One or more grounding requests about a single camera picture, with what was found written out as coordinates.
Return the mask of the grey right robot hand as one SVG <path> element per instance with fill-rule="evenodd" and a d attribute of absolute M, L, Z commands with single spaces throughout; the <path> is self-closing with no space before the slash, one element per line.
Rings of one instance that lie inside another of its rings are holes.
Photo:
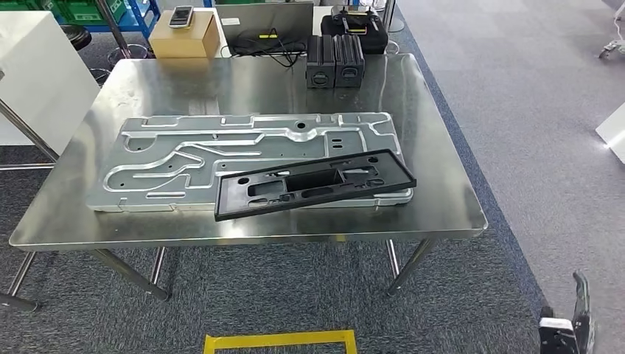
<path fill-rule="evenodd" d="M 573 312 L 573 330 L 579 353 L 591 354 L 595 344 L 595 322 L 590 308 L 590 286 L 580 271 L 573 272 L 576 281 L 576 304 Z"/>

